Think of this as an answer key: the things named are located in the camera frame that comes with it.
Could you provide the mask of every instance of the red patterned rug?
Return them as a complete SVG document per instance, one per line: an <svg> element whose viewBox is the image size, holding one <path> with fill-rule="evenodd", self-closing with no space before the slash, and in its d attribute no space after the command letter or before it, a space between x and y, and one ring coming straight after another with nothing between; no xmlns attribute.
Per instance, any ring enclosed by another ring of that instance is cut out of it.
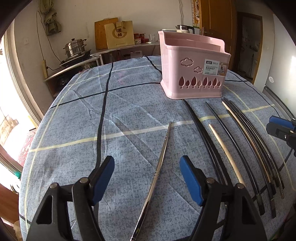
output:
<svg viewBox="0 0 296 241"><path fill-rule="evenodd" d="M28 151L29 151L29 148L31 146L31 143L34 139L34 136L37 132L37 129L33 129L33 130L30 130L30 132L27 134L27 137L26 137L26 141L22 147L22 150L18 156L18 160L17 162L23 167L24 164L25 164L25 160L27 158L27 154L28 154Z"/></svg>

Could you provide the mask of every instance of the logo on bag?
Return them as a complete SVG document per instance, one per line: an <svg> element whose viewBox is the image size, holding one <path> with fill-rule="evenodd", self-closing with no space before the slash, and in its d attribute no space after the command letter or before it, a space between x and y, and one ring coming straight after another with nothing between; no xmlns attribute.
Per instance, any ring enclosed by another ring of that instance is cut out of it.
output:
<svg viewBox="0 0 296 241"><path fill-rule="evenodd" d="M118 28L117 31L116 31L116 29L113 29L113 31L112 31L113 37L117 38L117 39L124 38L128 33L123 32L123 29L126 29L126 28L125 27Z"/></svg>

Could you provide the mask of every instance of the cutting board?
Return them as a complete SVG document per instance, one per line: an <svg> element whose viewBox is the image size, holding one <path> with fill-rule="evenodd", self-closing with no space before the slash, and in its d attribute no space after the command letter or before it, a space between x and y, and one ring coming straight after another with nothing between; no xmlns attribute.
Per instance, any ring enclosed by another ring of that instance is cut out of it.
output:
<svg viewBox="0 0 296 241"><path fill-rule="evenodd" d="M106 18L102 21L98 21L94 23L96 50L108 48L107 40L106 40L105 24L116 23L116 22L118 22L118 18Z"/></svg>

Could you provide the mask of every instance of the cloud-shaped cutout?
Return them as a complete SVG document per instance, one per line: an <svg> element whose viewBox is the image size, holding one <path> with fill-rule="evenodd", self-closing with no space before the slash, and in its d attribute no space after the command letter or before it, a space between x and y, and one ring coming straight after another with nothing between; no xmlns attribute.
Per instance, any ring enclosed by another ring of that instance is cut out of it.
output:
<svg viewBox="0 0 296 241"><path fill-rule="evenodd" d="M183 60L181 60L181 65L183 66L192 66L193 65L193 60L189 59L189 58L185 58Z"/></svg>
<svg viewBox="0 0 296 241"><path fill-rule="evenodd" d="M195 69L194 69L194 72L196 73L201 73L202 72L202 68L197 66Z"/></svg>

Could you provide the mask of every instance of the basket base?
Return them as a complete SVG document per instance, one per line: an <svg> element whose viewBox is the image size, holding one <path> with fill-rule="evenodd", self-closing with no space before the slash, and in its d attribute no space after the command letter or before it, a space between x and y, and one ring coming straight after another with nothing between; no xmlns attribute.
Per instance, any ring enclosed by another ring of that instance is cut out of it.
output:
<svg viewBox="0 0 296 241"><path fill-rule="evenodd" d="M181 99L197 99L197 98L220 98L222 97L222 93L221 91L215 91L215 92L202 92L202 91L198 91L198 92L184 92L184 93L173 93L165 84L165 82L163 80L161 80L160 82L165 95L170 98L170 99L174 99L174 100L181 100Z"/></svg>

